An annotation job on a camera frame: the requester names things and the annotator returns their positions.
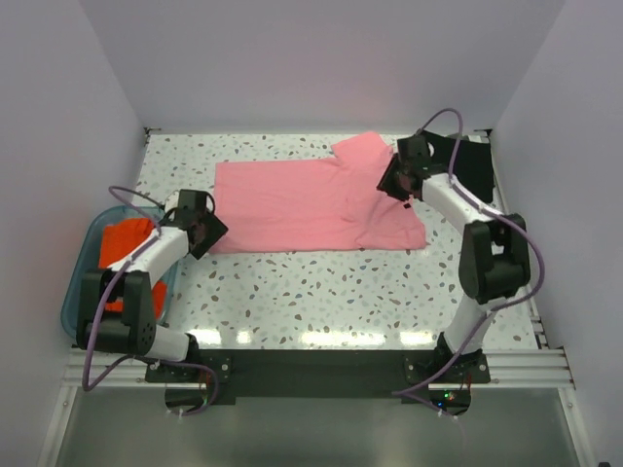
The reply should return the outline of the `pink t-shirt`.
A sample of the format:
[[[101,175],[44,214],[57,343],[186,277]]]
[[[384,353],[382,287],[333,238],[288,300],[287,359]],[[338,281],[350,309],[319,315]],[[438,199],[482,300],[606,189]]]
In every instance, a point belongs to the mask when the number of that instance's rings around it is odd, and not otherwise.
[[[423,249],[414,209],[377,189],[392,155],[365,132],[333,144],[328,158],[218,163],[216,215],[228,231],[213,252]]]

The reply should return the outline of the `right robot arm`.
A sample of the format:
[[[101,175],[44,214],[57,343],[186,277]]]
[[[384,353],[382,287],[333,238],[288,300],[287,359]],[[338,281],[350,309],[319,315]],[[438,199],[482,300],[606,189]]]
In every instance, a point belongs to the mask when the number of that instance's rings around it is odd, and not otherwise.
[[[377,189],[400,201],[428,204],[462,234],[458,280],[463,295],[433,359],[435,374],[454,382],[482,353],[494,312],[530,281],[530,255],[524,219],[504,215],[469,192],[444,164],[433,161],[431,148],[423,133],[399,139]]]

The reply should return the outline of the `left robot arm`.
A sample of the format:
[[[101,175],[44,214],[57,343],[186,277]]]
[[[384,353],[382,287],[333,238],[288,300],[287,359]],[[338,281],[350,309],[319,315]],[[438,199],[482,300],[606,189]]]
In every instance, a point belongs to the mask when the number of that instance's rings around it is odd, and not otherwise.
[[[214,197],[182,189],[153,230],[122,259],[85,272],[80,288],[76,343],[95,352],[167,361],[180,381],[201,372],[195,339],[156,322],[153,286],[180,260],[203,257],[228,231],[216,216]]]

